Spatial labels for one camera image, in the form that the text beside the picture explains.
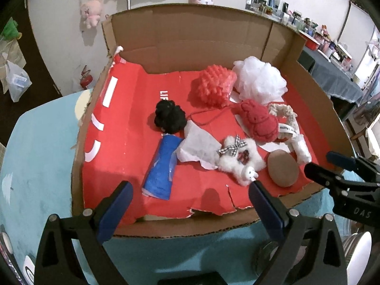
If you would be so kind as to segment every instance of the red plush bunny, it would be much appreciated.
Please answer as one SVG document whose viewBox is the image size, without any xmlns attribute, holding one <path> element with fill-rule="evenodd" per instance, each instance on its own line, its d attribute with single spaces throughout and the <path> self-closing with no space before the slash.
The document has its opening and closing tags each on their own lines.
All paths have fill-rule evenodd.
<svg viewBox="0 0 380 285">
<path fill-rule="evenodd" d="M 271 143 L 277 139 L 279 120 L 268 112 L 268 108 L 254 100 L 245 100 L 231 106 L 235 115 L 240 115 L 250 136 L 260 143 Z"/>
</svg>

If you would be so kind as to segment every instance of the gray tablecloth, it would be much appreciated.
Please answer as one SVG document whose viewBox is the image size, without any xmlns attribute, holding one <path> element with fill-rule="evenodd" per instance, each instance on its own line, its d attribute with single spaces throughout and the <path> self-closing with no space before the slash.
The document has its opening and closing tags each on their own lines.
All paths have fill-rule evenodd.
<svg viewBox="0 0 380 285">
<path fill-rule="evenodd" d="M 328 96 L 359 105 L 363 97 L 360 87 L 318 51 L 304 47 L 298 61 Z"/>
</svg>

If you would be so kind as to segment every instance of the brown oval pad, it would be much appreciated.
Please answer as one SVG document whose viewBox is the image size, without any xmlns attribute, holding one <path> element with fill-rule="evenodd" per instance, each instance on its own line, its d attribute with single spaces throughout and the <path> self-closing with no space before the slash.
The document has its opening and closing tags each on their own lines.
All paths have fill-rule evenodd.
<svg viewBox="0 0 380 285">
<path fill-rule="evenodd" d="M 299 176 L 296 160 L 283 150 L 276 150 L 268 156 L 268 171 L 273 182 L 280 187 L 290 187 Z"/>
</svg>

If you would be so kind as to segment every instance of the fire extinguisher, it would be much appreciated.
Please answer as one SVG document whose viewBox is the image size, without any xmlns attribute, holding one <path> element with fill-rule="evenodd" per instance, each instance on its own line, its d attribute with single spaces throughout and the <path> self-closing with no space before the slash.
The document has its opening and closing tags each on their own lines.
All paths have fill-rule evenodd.
<svg viewBox="0 0 380 285">
<path fill-rule="evenodd" d="M 87 70 L 87 65 L 84 66 L 83 71 L 81 73 L 82 79 L 80 81 L 81 87 L 85 90 L 91 89 L 94 87 L 94 79 L 90 75 L 91 70 Z"/>
</svg>

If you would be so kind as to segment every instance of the white tissue paper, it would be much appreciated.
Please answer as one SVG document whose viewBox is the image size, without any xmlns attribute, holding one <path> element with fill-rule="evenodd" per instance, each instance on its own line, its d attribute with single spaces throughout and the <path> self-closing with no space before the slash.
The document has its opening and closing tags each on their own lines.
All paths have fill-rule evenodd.
<svg viewBox="0 0 380 285">
<path fill-rule="evenodd" d="M 240 99 L 254 99 L 260 104 L 276 102 L 288 91 L 286 80 L 280 71 L 256 57 L 235 61 L 232 69 L 237 74 L 235 88 L 240 92 Z"/>
<path fill-rule="evenodd" d="M 211 134 L 201 129 L 193 121 L 187 121 L 185 139 L 176 150 L 180 162 L 200 162 L 207 170 L 218 168 L 218 150 L 222 147 Z"/>
<path fill-rule="evenodd" d="M 297 163 L 299 165 L 307 164 L 312 161 L 311 154 L 307 148 L 305 138 L 302 134 L 291 139 L 294 151 L 297 154 Z"/>
</svg>

